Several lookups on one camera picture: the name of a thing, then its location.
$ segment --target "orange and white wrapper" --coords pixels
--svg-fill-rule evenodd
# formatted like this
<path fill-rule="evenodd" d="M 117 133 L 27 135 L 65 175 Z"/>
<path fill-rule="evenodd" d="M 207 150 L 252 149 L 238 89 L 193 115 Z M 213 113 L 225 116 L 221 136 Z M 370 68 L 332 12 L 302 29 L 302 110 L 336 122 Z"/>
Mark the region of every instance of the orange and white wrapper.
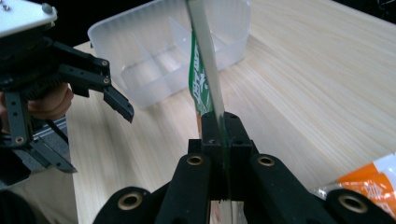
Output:
<path fill-rule="evenodd" d="M 333 189 L 351 189 L 390 214 L 396 220 L 396 154 L 373 161 L 338 178 L 334 183 L 313 190 L 322 199 Z"/>

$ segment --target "transparent storage box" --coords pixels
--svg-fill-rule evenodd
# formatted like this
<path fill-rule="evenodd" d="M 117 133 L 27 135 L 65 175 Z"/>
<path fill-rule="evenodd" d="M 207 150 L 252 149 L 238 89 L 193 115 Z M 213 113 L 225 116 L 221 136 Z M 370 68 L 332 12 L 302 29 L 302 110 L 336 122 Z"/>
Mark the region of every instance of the transparent storage box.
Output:
<path fill-rule="evenodd" d="M 204 0 L 218 69 L 246 49 L 250 0 Z M 94 24 L 96 55 L 110 61 L 113 81 L 144 108 L 188 87 L 191 22 L 185 0 L 159 0 Z"/>

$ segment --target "human hand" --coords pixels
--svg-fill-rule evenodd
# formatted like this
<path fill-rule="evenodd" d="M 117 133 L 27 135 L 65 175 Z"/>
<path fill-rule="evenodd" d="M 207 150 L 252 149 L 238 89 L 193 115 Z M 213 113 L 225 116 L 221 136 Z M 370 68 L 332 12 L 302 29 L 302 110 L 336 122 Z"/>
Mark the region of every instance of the human hand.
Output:
<path fill-rule="evenodd" d="M 28 109 L 35 119 L 60 119 L 72 104 L 74 93 L 66 83 L 51 89 L 42 99 L 29 101 Z M 3 124 L 1 132 L 9 133 L 6 98 L 0 91 L 0 118 Z"/>

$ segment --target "wood grain surface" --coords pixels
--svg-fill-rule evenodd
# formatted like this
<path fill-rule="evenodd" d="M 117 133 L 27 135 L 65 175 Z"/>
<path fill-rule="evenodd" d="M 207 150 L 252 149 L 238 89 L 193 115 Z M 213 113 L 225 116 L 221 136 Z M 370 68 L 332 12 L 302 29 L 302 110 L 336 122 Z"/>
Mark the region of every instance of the wood grain surface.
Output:
<path fill-rule="evenodd" d="M 251 8 L 245 58 L 220 84 L 260 152 L 311 189 L 396 150 L 395 25 L 327 0 Z M 188 90 L 136 108 L 132 124 L 102 98 L 77 96 L 67 113 L 79 223 L 119 189 L 168 182 L 198 138 Z"/>

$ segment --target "plastic container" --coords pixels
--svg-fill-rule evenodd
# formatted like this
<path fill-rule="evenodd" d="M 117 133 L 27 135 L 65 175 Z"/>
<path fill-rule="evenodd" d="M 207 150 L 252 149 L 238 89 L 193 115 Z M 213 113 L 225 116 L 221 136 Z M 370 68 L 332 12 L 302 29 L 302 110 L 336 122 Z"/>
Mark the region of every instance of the plastic container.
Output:
<path fill-rule="evenodd" d="M 246 49 L 250 0 L 204 0 L 218 69 Z M 113 81 L 144 108 L 188 87 L 191 22 L 185 0 L 160 0 L 99 21 L 88 31 Z"/>

